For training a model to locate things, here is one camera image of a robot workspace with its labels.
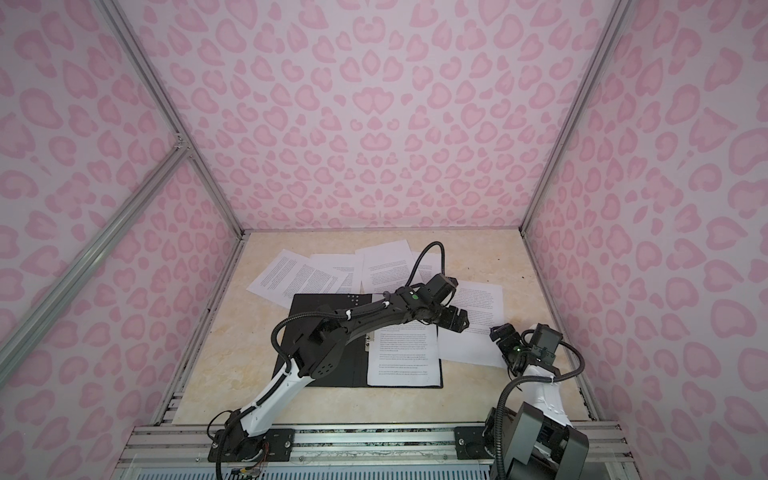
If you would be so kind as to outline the black file folder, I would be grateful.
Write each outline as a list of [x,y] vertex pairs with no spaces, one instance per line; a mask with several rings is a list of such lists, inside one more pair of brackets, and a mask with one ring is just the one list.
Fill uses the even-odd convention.
[[410,321],[435,325],[442,307],[411,290],[404,295],[297,294],[291,321],[281,328],[283,339],[273,341],[279,351],[274,370],[289,359],[296,363],[290,371],[312,378],[315,387],[367,388],[366,335]]

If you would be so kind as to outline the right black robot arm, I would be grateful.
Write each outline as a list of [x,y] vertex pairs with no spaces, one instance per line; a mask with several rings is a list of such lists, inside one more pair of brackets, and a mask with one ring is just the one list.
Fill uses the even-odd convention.
[[545,324],[524,332],[504,324],[490,329],[510,382],[486,420],[492,479],[579,479],[588,437],[565,413],[559,386],[585,369],[583,355]]

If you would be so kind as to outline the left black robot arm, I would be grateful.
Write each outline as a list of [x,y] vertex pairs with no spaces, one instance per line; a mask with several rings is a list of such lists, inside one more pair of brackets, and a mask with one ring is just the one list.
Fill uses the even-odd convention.
[[248,404],[229,412],[211,437],[208,461],[260,461],[267,456],[267,432],[281,411],[307,385],[332,373],[351,342],[378,329],[417,321],[461,333],[468,313],[450,304],[459,282],[443,273],[427,283],[401,286],[382,298],[346,309],[326,307],[292,315],[273,329],[270,342],[283,365]]

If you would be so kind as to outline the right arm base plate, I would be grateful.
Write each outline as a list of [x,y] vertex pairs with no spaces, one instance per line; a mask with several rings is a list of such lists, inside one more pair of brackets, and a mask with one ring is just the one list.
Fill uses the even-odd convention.
[[458,460],[491,460],[492,437],[485,426],[457,426],[453,429]]

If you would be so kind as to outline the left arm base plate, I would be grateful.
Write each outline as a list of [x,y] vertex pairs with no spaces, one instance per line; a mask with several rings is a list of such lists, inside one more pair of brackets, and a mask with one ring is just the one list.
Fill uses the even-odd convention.
[[288,428],[270,429],[265,434],[249,436],[236,427],[227,436],[225,430],[218,430],[213,438],[207,460],[215,463],[287,462],[293,449],[296,430]]

